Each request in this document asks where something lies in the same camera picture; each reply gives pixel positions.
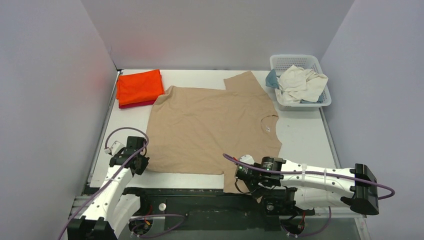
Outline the beige t shirt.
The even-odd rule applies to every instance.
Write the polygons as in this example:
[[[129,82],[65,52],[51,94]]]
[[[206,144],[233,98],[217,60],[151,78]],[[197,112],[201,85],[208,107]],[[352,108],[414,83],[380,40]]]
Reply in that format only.
[[[236,166],[224,158],[278,156],[279,116],[251,71],[224,80],[225,89],[171,86],[152,106],[147,136],[148,170],[222,175],[225,193],[246,192]]]

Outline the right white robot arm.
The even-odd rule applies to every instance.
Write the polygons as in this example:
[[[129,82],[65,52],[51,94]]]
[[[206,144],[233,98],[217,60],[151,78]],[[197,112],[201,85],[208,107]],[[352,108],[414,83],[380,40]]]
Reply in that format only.
[[[256,163],[250,155],[238,159],[235,179],[260,200],[269,215],[294,215],[315,208],[349,208],[362,215],[379,214],[377,178],[365,164],[325,168],[266,156]]]

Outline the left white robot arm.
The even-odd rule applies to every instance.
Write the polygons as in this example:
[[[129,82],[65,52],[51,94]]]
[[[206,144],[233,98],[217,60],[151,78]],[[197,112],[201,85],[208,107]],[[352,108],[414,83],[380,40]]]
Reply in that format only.
[[[149,201],[127,185],[147,168],[144,150],[147,137],[129,136],[126,143],[115,141],[104,151],[110,155],[109,167],[100,189],[77,210],[66,228],[69,240],[117,240],[133,214],[143,215]]]

